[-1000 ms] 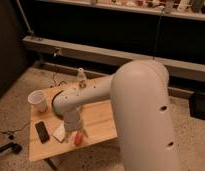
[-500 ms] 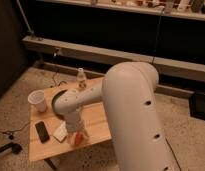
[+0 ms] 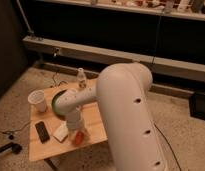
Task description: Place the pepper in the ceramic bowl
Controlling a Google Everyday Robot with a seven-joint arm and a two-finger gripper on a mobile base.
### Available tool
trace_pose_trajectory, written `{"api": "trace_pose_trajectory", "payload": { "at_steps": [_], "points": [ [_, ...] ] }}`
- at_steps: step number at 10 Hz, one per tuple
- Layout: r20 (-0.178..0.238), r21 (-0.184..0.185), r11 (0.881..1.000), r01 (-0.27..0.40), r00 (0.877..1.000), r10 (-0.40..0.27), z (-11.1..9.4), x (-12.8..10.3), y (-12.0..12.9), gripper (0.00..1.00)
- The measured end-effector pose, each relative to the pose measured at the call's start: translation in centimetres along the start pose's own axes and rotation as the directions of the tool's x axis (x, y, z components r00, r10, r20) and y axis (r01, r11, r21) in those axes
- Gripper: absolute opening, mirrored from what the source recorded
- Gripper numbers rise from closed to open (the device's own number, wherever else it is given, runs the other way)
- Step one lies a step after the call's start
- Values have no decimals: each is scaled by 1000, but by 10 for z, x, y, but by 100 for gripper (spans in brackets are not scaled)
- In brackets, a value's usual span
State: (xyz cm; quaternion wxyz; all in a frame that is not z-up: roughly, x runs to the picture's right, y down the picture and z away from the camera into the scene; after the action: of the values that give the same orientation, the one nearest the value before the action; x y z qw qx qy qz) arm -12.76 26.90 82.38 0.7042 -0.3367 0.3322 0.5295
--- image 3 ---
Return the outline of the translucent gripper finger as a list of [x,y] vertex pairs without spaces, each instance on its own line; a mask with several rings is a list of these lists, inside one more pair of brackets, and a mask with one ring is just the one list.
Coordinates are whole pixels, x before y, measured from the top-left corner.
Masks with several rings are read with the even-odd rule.
[[81,128],[81,131],[84,134],[85,138],[90,138],[89,131],[86,129],[86,127]]
[[76,137],[76,130],[70,130],[68,133],[68,140],[74,144],[75,141],[75,137]]

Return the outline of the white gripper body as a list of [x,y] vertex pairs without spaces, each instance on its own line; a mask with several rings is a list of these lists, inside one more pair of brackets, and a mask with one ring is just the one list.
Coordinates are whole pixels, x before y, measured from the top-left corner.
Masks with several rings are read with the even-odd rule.
[[69,130],[77,130],[84,127],[84,119],[80,108],[76,108],[66,115],[66,125]]

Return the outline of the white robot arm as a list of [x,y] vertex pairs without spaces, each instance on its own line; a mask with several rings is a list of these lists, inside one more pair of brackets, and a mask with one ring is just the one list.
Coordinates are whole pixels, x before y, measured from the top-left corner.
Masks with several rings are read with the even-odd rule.
[[105,68],[96,84],[78,93],[64,93],[53,110],[67,119],[76,107],[96,102],[117,171],[169,171],[146,93],[151,71],[140,63]]

